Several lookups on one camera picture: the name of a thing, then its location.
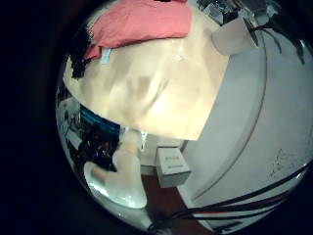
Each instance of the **desk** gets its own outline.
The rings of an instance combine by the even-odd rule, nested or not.
[[[197,140],[223,80],[228,57],[210,40],[218,25],[191,7],[186,38],[166,38],[113,49],[110,62],[92,61],[85,76],[64,82],[99,116],[151,134]]]

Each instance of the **small box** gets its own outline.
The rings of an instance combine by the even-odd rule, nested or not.
[[[156,172],[161,188],[181,185],[191,173],[179,148],[157,148]]]

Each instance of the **floor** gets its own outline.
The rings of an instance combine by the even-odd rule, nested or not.
[[[177,188],[160,188],[157,177],[153,175],[143,175],[142,179],[148,197],[146,209],[151,218],[156,217],[158,214],[169,215],[187,208]],[[173,235],[214,234],[195,220],[183,219],[177,219],[173,222],[172,233]]]

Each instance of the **cardboard box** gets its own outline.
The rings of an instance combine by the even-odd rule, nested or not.
[[[161,188],[181,185],[191,173],[179,148],[157,148],[156,172]]]

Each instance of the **pink blanket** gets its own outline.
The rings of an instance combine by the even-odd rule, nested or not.
[[[100,58],[101,47],[116,48],[157,38],[185,37],[191,27],[191,9],[185,0],[120,0],[91,27],[96,44],[86,59]]]

